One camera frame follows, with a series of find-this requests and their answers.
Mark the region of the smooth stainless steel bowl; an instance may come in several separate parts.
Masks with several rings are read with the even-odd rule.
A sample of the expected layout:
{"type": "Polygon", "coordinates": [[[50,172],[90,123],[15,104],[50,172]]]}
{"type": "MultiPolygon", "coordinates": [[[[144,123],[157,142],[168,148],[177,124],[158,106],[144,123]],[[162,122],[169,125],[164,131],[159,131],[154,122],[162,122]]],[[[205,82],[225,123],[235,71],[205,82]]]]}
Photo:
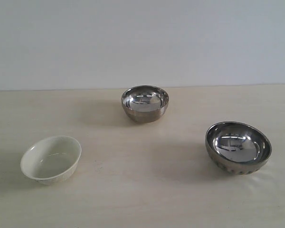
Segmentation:
{"type": "Polygon", "coordinates": [[[146,124],[159,120],[169,105],[169,94],[152,85],[139,85],[126,90],[121,104],[126,115],[133,121],[146,124]]]}

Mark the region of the white ceramic floral bowl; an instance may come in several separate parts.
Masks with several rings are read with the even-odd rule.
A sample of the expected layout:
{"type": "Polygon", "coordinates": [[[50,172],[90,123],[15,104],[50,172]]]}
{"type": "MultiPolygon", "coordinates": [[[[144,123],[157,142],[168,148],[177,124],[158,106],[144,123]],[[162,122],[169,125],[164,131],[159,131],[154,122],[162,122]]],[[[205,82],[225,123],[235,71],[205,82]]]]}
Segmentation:
{"type": "Polygon", "coordinates": [[[52,185],[70,178],[80,160],[79,141],[65,135],[51,136],[32,145],[22,156],[21,172],[43,185],[52,185]]]}

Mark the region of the ribbed stainless steel bowl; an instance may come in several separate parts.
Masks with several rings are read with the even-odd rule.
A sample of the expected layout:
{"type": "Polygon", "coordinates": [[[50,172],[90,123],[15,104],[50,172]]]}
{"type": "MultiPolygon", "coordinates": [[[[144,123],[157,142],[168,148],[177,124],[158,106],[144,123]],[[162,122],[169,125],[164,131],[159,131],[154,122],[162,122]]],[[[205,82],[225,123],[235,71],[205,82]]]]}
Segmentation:
{"type": "Polygon", "coordinates": [[[257,128],[241,122],[212,125],[205,134],[211,160],[233,175],[252,174],[262,168],[272,153],[269,139],[257,128]]]}

